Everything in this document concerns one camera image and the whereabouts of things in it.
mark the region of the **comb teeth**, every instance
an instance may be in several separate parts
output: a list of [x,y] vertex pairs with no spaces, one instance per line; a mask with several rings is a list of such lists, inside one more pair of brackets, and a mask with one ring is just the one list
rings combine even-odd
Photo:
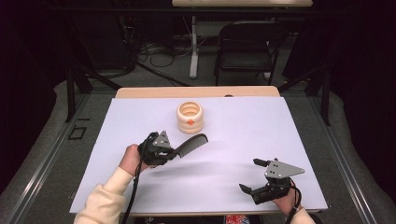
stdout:
[[180,158],[183,158],[184,156],[194,151],[196,148],[206,144],[207,142],[208,141],[206,135],[204,135],[203,133],[199,133],[181,144],[180,147],[176,149],[176,153],[180,156]]

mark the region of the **wooden desk top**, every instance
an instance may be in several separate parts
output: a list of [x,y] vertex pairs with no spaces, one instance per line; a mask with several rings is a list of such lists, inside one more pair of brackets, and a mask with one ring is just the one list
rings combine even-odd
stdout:
[[173,0],[174,7],[311,7],[312,0]]
[[280,96],[274,86],[143,87],[121,88],[116,98],[185,98],[232,96]]

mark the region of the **chair seat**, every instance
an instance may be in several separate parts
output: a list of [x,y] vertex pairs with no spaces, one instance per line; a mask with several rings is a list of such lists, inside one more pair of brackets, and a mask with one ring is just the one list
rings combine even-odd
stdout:
[[250,70],[250,71],[270,71],[271,58],[265,52],[224,52],[219,59],[219,68],[227,71]]

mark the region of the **person's left hand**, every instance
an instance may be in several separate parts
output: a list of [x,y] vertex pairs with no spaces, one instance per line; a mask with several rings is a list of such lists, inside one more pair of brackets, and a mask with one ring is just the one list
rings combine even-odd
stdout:
[[[136,167],[140,162],[139,151],[137,150],[137,145],[132,144],[125,149],[125,154],[123,155],[119,167],[128,172],[132,176],[136,176]],[[140,172],[146,170],[148,166],[142,162],[142,167]]]

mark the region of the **black chair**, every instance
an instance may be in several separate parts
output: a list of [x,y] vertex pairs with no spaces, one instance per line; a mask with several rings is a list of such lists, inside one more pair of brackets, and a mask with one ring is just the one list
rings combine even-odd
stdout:
[[271,85],[279,47],[288,30],[279,22],[236,21],[219,32],[214,76],[219,85],[219,70],[223,72],[270,73]]

